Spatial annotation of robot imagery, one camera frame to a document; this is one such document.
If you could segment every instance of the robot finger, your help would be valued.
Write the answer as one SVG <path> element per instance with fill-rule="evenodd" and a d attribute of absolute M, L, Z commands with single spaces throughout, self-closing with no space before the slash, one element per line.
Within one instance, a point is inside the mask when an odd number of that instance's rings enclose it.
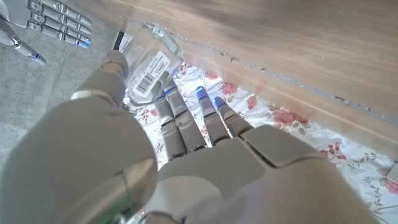
<path fill-rule="evenodd" d="M 41 0 L 41 3 L 48 6 L 51 9 L 61 12 L 64 15 L 67 15 L 73 19 L 80 21 L 82 24 L 85 24 L 88 26 L 92 25 L 92 22 L 89 19 L 87 19 L 85 16 L 82 16 L 80 13 L 71 9 L 70 7 L 63 4 L 62 2 L 54 1 L 54 0 Z"/>
<path fill-rule="evenodd" d="M 42 14 L 45 17 L 49 17 L 57 22 L 60 22 L 61 24 L 65 24 L 68 27 L 80 30 L 86 34 L 91 34 L 91 29 L 88 27 L 82 25 L 81 23 L 69 18 L 68 16 L 62 14 L 61 12 L 58 12 L 48 6 L 43 6 L 43 12 Z"/>
<path fill-rule="evenodd" d="M 198 125 L 196 124 L 191 111 L 185 104 L 177 85 L 171 80 L 165 87 L 165 97 L 169 102 L 172 113 L 175 117 L 175 124 L 180 130 L 182 139 L 188 152 L 194 152 L 207 147 Z"/>
<path fill-rule="evenodd" d="M 175 125 L 174 115 L 164 92 L 155 100 L 155 107 L 161 125 L 160 130 L 164 139 L 167 160 L 170 162 L 177 157 L 188 154 L 180 131 Z"/>
<path fill-rule="evenodd" d="M 245 119 L 237 115 L 219 96 L 213 100 L 213 104 L 232 137 L 240 136 L 253 128 Z"/>
<path fill-rule="evenodd" d="M 45 18 L 44 25 L 49 26 L 53 29 L 56 29 L 60 32 L 63 32 L 64 34 L 67 34 L 67 35 L 74 37 L 78 40 L 82 40 L 88 44 L 91 43 L 90 38 L 88 38 L 87 36 L 77 32 L 77 31 L 75 31 L 75 30 L 73 30 L 73 29 L 53 20 L 53 19 Z"/>
<path fill-rule="evenodd" d="M 196 90 L 196 94 L 200 110 L 203 115 L 203 120 L 206 125 L 207 133 L 209 135 L 210 143 L 212 146 L 221 144 L 224 142 L 224 140 L 230 138 L 223 122 L 211 103 L 211 99 L 209 98 L 205 88 L 199 86 Z"/>
<path fill-rule="evenodd" d="M 81 40 L 81 39 L 84 39 L 84 37 L 82 37 L 81 35 L 77 35 L 77 36 L 75 35 L 75 37 L 72 37 L 68 34 L 65 34 L 59 30 L 53 29 L 46 25 L 38 25 L 38 24 L 34 24 L 33 22 L 28 22 L 27 27 L 32 30 L 40 31 L 43 34 L 47 34 L 51 37 L 55 37 L 57 39 L 66 41 L 71 44 L 75 44 L 79 47 L 88 48 L 88 46 L 90 45 L 90 43 L 87 43 L 87 42 Z"/>
<path fill-rule="evenodd" d="M 35 62 L 45 65 L 47 62 L 32 47 L 22 42 L 11 27 L 0 18 L 0 43 L 12 46 L 16 51 Z"/>

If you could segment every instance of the robotic hand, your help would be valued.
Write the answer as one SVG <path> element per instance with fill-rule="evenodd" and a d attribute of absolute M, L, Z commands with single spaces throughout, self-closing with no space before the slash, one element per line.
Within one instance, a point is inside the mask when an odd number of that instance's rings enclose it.
<path fill-rule="evenodd" d="M 1 223 L 125 223 L 143 206 L 141 224 L 377 223 L 309 145 L 253 128 L 201 86 L 212 147 L 171 81 L 155 101 L 169 160 L 157 171 L 144 130 L 119 109 L 123 74 L 126 59 L 110 51 L 24 136 L 0 181 Z"/>
<path fill-rule="evenodd" d="M 54 0 L 0 0 L 0 43 L 13 46 L 21 54 L 45 65 L 46 61 L 34 49 L 21 41 L 6 22 L 49 36 L 89 47 L 91 21 L 73 9 Z"/>

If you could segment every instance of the floral tablecloth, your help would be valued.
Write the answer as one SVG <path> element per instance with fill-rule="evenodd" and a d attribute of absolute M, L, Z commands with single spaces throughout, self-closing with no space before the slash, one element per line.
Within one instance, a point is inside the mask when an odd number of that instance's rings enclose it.
<path fill-rule="evenodd" d="M 188 63 L 180 67 L 175 82 L 208 145 L 207 130 L 195 96 L 200 85 L 210 98 L 220 96 L 254 127 L 272 125 L 311 145 L 335 166 L 380 223 L 398 223 L 398 184 L 386 178 L 393 160 Z M 136 119 L 144 127 L 161 168 L 167 158 L 154 106 L 141 108 Z"/>

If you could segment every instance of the clear glass container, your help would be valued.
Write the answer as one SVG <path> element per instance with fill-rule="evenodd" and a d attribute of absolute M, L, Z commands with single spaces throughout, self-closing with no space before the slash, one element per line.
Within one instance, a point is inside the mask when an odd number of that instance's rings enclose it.
<path fill-rule="evenodd" d="M 185 60 L 183 51 L 166 29 L 144 22 L 123 51 L 129 64 L 124 107 L 152 104 Z"/>

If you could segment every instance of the barcode label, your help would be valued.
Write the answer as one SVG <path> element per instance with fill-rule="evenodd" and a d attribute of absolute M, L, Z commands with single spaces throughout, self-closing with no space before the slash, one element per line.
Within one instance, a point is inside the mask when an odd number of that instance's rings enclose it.
<path fill-rule="evenodd" d="M 137 86 L 137 90 L 140 93 L 145 94 L 148 91 L 149 87 L 154 82 L 154 80 L 155 80 L 155 77 L 153 77 L 152 75 L 146 74 L 145 77 L 140 82 L 140 84 Z"/>
<path fill-rule="evenodd" d="M 138 95 L 146 97 L 169 64 L 170 60 L 162 51 L 159 51 L 150 61 L 148 67 L 145 69 L 144 75 L 138 80 L 136 86 L 132 90 Z"/>

